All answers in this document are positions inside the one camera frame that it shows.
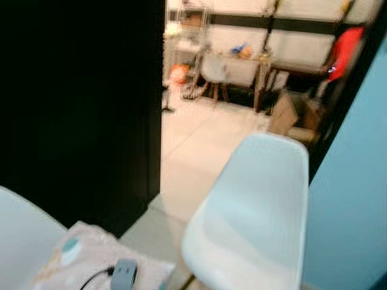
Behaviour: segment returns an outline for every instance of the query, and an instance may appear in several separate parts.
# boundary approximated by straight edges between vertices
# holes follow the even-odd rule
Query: chair leg
[[[222,84],[222,92],[223,92],[223,98],[226,102],[229,102],[229,96],[227,95],[227,88],[226,88],[226,84],[223,83]]]
[[[219,99],[219,83],[216,83],[214,88],[213,88],[214,92],[213,92],[213,102],[214,102],[214,105],[216,105],[218,99]]]
[[[209,98],[212,97],[212,94],[213,94],[213,87],[214,87],[214,84],[213,84],[213,83],[210,83],[210,91],[208,92],[208,97],[209,97]]]
[[[206,91],[206,89],[208,88],[208,85],[209,85],[209,82],[206,82],[205,84],[204,84],[204,87],[203,87],[203,89],[202,89],[202,91],[200,92],[200,94],[198,95],[198,100],[203,96],[203,93]]]
[[[192,82],[192,88],[189,91],[189,97],[191,99],[194,99],[194,97],[192,97],[192,94],[194,93],[195,88],[198,86],[199,77],[200,77],[200,73],[196,73],[195,78],[193,79],[193,82]]]
[[[186,290],[189,285],[191,285],[191,283],[196,279],[196,277],[191,274],[191,276],[189,276],[188,280],[185,282],[185,284],[180,288],[180,290]]]

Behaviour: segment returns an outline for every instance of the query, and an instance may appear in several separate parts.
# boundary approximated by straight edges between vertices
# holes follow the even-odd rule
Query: blue object
[[[234,48],[232,48],[232,49],[230,50],[230,52],[231,52],[232,54],[238,54],[238,53],[240,53],[240,52],[246,47],[246,45],[247,45],[247,43],[244,43],[243,45],[240,45],[240,46],[238,46],[238,47],[234,47]]]
[[[387,269],[386,74],[381,47],[310,185],[304,282],[311,286],[371,289]]]
[[[75,245],[78,243],[78,239],[75,237],[72,237],[70,240],[68,240],[65,245],[62,247],[62,252],[69,252],[72,248],[75,247]]]

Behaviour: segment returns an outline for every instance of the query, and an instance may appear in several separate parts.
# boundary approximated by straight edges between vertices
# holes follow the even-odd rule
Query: floor
[[[164,113],[161,145],[161,193],[123,235],[121,243],[177,267],[167,290],[189,277],[180,240],[195,210],[208,195],[237,145],[249,134],[265,132],[270,118],[250,108],[208,98],[189,101],[171,94],[173,114]],[[195,281],[189,290],[207,289]]]

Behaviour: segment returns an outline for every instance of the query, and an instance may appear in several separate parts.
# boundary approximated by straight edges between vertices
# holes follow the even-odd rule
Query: black cabinet
[[[159,191],[156,2],[0,4],[0,185],[67,227],[120,236]]]

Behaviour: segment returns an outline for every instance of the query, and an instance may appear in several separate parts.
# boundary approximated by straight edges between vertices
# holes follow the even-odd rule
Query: cardboard box
[[[273,108],[269,131],[309,147],[317,136],[319,123],[319,116],[303,94],[284,91]]]

